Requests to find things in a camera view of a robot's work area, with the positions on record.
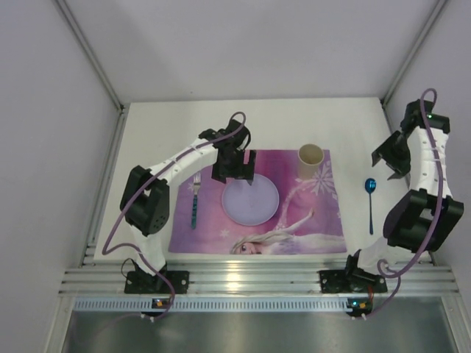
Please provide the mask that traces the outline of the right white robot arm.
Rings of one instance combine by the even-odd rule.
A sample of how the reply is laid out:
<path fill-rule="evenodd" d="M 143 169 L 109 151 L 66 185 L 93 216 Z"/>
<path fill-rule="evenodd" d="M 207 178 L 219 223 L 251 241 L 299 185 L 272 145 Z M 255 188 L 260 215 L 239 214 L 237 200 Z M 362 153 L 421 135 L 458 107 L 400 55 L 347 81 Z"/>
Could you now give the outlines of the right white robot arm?
<path fill-rule="evenodd" d="M 464 204 L 453 199 L 447 185 L 445 146 L 450 120 L 433 113 L 434 101 L 408 103 L 400 130 L 372 153 L 392 169 L 392 179 L 410 177 L 407 193 L 387 214 L 383 234 L 371 246 L 347 258 L 344 270 L 350 290 L 377 290 L 386 278 L 388 250 L 399 247 L 415 257 L 434 252 L 444 243 L 464 214 Z"/>

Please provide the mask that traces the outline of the purple printed cloth placemat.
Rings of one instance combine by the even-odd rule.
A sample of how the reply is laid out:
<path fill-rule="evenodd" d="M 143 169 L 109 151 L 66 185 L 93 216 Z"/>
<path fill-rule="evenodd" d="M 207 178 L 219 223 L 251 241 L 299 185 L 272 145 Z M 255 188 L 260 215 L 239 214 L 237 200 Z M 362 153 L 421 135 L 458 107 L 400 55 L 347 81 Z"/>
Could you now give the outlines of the purple printed cloth placemat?
<path fill-rule="evenodd" d="M 177 194 L 168 250 L 175 254 L 340 254 L 347 250 L 334 185 L 330 152 L 314 177 L 297 176 L 296 150 L 259 150 L 255 172 L 273 181 L 280 203 L 266 223 L 248 227 L 232 221 L 222 208 L 225 184 L 213 180 L 212 168 L 201 170 L 196 229 L 191 228 L 193 180 Z"/>

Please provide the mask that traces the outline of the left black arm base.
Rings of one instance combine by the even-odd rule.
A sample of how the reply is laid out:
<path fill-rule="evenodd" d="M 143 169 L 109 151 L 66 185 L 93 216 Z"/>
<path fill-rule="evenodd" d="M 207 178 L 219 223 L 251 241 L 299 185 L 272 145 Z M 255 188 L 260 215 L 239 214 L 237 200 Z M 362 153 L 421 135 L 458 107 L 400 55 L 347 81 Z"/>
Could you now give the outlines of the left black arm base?
<path fill-rule="evenodd" d="M 176 294 L 186 294 L 189 286 L 188 271 L 165 271 L 164 277 L 170 282 Z M 157 275 L 151 275 L 139 268 L 126 275 L 126 294 L 170 294 L 171 288 Z"/>

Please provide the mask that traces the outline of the blue spoon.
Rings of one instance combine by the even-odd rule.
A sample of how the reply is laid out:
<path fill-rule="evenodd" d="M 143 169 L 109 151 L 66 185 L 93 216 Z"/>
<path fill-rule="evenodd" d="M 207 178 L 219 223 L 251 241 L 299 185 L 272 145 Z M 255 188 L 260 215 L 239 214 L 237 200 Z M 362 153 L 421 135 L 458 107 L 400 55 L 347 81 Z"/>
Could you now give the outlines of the blue spoon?
<path fill-rule="evenodd" d="M 374 234 L 373 214 L 372 214 L 372 194 L 376 190 L 377 182 L 373 178 L 368 178 L 365 181 L 364 189 L 369 197 L 369 234 Z"/>

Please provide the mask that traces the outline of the fork with teal handle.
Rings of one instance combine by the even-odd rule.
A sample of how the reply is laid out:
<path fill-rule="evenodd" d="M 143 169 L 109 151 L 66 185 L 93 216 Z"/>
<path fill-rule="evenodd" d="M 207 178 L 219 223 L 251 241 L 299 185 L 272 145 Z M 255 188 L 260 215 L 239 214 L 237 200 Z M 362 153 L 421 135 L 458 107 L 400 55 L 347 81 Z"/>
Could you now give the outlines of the fork with teal handle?
<path fill-rule="evenodd" d="M 191 228 L 196 229 L 197 223 L 197 210 L 198 210 L 198 194 L 201 187 L 201 173 L 197 172 L 193 175 L 193 182 L 191 185 L 191 191 L 193 193 L 192 211 L 191 211 Z"/>

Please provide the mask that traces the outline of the beige paper cup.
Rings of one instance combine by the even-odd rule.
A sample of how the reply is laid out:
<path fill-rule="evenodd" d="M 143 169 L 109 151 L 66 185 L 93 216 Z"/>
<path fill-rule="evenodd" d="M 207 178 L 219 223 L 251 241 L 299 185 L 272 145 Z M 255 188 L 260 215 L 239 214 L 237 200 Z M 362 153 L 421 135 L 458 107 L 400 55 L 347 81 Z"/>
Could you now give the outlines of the beige paper cup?
<path fill-rule="evenodd" d="M 301 180 L 313 178 L 325 158 L 324 151 L 312 143 L 301 146 L 297 156 L 297 176 Z"/>

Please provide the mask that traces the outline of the lilac plastic plate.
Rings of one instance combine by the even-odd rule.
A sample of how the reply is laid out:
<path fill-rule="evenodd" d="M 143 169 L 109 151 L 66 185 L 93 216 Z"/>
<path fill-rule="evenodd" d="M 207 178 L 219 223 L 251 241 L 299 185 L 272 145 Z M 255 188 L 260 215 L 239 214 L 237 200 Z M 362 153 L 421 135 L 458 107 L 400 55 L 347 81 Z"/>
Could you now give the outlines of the lilac plastic plate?
<path fill-rule="evenodd" d="M 237 224 L 254 227 L 269 221 L 277 212 L 280 196 L 266 176 L 255 174 L 252 183 L 233 180 L 222 192 L 222 208 Z"/>

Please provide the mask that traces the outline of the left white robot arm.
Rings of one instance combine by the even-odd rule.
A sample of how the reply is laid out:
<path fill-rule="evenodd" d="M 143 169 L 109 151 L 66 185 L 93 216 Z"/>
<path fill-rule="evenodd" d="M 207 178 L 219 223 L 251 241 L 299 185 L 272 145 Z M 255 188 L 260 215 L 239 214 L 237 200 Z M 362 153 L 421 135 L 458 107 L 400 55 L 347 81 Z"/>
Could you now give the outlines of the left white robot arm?
<path fill-rule="evenodd" d="M 157 234 L 171 215 L 172 188 L 178 188 L 208 166 L 212 168 L 210 177 L 217 182 L 253 182 L 256 152 L 251 151 L 248 161 L 244 161 L 250 142 L 251 133 L 244 122 L 231 117 L 225 128 L 206 129 L 189 147 L 161 164 L 151 168 L 137 165 L 131 170 L 118 219 L 126 221 L 135 236 L 136 271 L 157 281 L 163 276 L 166 260 Z"/>

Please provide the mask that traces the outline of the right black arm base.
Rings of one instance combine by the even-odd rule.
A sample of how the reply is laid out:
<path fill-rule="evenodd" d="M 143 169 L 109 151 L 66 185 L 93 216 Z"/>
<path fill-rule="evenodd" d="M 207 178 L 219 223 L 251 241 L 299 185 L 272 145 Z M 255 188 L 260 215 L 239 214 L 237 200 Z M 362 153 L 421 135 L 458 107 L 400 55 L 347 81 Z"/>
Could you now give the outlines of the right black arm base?
<path fill-rule="evenodd" d="M 354 270 L 348 274 L 345 270 L 324 270 L 319 272 L 321 292 L 337 293 L 386 293 L 386 280 L 377 274 L 364 270 Z"/>

